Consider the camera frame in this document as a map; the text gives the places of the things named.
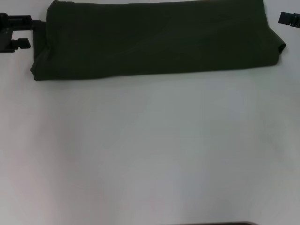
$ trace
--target folded green fabric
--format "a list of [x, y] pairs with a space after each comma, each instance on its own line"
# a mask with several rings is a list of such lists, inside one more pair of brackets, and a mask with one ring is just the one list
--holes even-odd
[[34, 79], [80, 80], [275, 65], [285, 43], [263, 0], [54, 1], [34, 31]]

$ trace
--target white table surface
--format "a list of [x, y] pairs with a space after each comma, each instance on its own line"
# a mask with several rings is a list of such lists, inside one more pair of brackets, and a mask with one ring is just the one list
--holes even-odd
[[265, 3], [274, 67], [36, 82], [32, 49], [1, 54], [0, 224], [300, 224], [300, 29], [277, 23], [300, 1]]

